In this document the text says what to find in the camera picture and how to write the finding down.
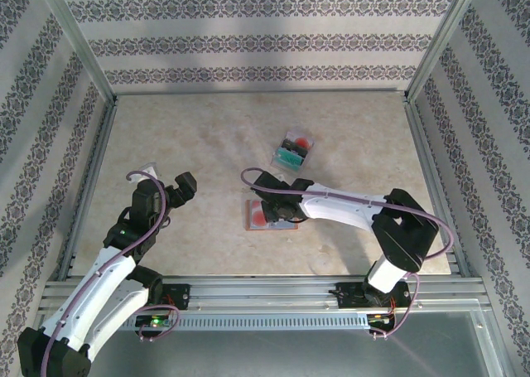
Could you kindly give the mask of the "aluminium table edge rail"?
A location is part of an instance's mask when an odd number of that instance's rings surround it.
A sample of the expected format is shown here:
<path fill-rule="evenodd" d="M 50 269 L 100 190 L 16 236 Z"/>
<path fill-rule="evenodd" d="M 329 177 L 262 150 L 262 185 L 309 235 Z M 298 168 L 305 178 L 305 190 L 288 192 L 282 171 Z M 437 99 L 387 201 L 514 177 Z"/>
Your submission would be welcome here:
<path fill-rule="evenodd" d="M 155 96 L 155 95 L 195 95 L 195 94 L 312 94 L 312 93 L 375 93 L 399 94 L 406 96 L 406 90 L 393 88 L 352 88 L 352 89 L 222 89 L 222 90 L 190 90 L 190 91 L 129 91 L 117 92 L 115 97 L 123 96 Z"/>

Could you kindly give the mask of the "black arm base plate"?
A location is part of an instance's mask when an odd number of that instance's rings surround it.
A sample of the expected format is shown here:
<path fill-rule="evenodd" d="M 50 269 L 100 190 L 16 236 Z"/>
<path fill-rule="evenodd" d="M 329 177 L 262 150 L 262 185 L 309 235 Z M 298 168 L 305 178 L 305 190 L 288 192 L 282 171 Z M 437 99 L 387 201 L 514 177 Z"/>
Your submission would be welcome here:
<path fill-rule="evenodd" d="M 362 283 L 337 283 L 334 296 L 339 309 L 367 308 L 369 302 L 365 297 Z"/>
<path fill-rule="evenodd" d="M 173 305 L 180 311 L 188 309 L 191 285 L 184 283 L 164 284 L 162 288 L 161 299 L 165 304 Z"/>

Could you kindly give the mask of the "green bank card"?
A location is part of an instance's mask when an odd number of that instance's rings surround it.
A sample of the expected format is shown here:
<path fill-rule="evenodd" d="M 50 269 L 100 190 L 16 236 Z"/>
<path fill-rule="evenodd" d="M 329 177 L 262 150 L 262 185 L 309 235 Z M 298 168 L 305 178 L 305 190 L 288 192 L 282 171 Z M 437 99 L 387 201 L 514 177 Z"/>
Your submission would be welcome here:
<path fill-rule="evenodd" d="M 302 156 L 284 147 L 279 147 L 276 150 L 274 160 L 278 164 L 293 170 L 299 169 L 304 162 L 304 158 Z"/>

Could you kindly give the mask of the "grey metal sheet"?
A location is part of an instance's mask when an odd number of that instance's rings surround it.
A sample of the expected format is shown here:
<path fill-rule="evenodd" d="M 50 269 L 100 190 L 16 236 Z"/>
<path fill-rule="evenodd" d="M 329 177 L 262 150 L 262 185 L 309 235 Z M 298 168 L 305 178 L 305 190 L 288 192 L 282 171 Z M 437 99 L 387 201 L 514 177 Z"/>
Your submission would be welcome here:
<path fill-rule="evenodd" d="M 152 343 L 119 332 L 89 377 L 490 377 L 476 349 L 361 331 L 184 331 Z"/>

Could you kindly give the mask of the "aluminium frame post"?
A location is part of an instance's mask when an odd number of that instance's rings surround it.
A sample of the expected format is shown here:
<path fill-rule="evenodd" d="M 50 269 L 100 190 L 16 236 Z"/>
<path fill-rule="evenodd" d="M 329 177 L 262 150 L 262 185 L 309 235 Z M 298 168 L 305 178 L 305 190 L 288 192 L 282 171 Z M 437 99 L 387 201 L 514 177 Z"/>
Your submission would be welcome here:
<path fill-rule="evenodd" d="M 412 77 L 412 81 L 404 92 L 404 100 L 410 104 L 414 101 L 423 85 L 428 79 L 430 73 L 437 64 L 437 61 L 449 43 L 456 30 L 461 18 L 473 0 L 452 0 L 445 16 L 436 29 L 426 54 L 422 57 L 417 71 Z"/>
<path fill-rule="evenodd" d="M 114 104 L 117 95 L 112 90 L 110 83 L 103 69 L 97 62 L 88 41 L 80 29 L 78 22 L 75 20 L 73 13 L 66 0 L 46 0 L 47 5 L 60 24 L 69 43 L 72 45 L 75 53 L 80 58 L 84 67 L 88 71 L 90 78 L 99 90 L 99 93 L 109 102 Z"/>

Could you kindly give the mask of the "aluminium side rail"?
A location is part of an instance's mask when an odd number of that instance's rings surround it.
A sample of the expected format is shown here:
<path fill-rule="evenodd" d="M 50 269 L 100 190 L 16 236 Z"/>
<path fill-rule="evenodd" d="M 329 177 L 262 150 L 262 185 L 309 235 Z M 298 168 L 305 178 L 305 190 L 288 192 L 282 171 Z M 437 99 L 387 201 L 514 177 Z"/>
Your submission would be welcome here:
<path fill-rule="evenodd" d="M 409 102 L 405 96 L 402 98 L 407 121 L 411 129 L 413 142 L 417 149 L 417 154 L 422 167 L 422 173 L 426 181 L 426 186 L 434 213 L 448 224 L 455 237 L 454 244 L 451 250 L 448 251 L 448 254 L 452 253 L 454 255 L 455 263 L 458 266 L 459 275 L 462 278 L 471 278 L 474 276 L 474 274 L 468 268 L 468 264 L 465 259 L 465 252 L 462 249 L 460 238 L 457 234 L 451 210 L 446 200 L 441 180 L 436 169 L 435 160 L 431 154 L 431 149 L 422 127 L 422 122 L 415 105 Z"/>
<path fill-rule="evenodd" d="M 89 213 L 104 154 L 113 128 L 118 101 L 118 96 L 115 96 L 102 112 L 99 126 L 94 135 L 89 157 L 87 158 L 84 175 L 79 184 L 79 191 L 70 228 L 63 244 L 61 245 L 55 269 L 49 277 L 50 281 L 65 281 L 70 276 L 70 270 L 75 263 L 77 248 L 83 233 L 84 223 Z"/>

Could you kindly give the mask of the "clear plastic card box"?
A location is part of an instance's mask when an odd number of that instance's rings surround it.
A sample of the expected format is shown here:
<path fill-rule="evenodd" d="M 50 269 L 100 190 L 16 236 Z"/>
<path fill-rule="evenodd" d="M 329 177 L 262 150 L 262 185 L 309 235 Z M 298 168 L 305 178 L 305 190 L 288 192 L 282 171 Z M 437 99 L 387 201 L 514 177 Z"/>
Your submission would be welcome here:
<path fill-rule="evenodd" d="M 276 150 L 279 148 L 279 147 L 283 147 L 282 144 L 284 141 L 290 141 L 290 142 L 293 142 L 296 138 L 299 138 L 299 137 L 305 137 L 305 138 L 308 138 L 310 141 L 311 141 L 311 144 L 312 144 L 312 147 L 311 147 L 311 150 L 309 152 L 305 152 L 304 150 L 302 150 L 301 152 L 296 152 L 298 155 L 302 156 L 304 158 L 304 162 L 302 164 L 302 166 L 297 169 L 297 170 L 293 170 L 291 168 L 287 168 L 287 167 L 284 167 L 283 165 L 281 164 L 278 164 L 275 160 L 274 160 L 274 156 L 275 156 L 275 152 Z M 314 139 L 312 138 L 311 135 L 307 134 L 306 132 L 303 132 L 299 129 L 291 129 L 291 130 L 288 130 L 283 139 L 281 140 L 281 142 L 279 143 L 279 145 L 276 147 L 276 149 L 274 150 L 273 154 L 272 154 L 272 160 L 271 160 L 271 165 L 278 168 L 278 169 L 281 169 L 285 172 L 290 172 L 292 174 L 298 174 L 298 173 L 301 173 L 303 171 L 303 169 L 305 168 L 307 162 L 309 161 L 310 159 L 310 156 L 311 156 L 311 152 L 312 152 L 312 149 L 315 145 L 315 141 Z"/>

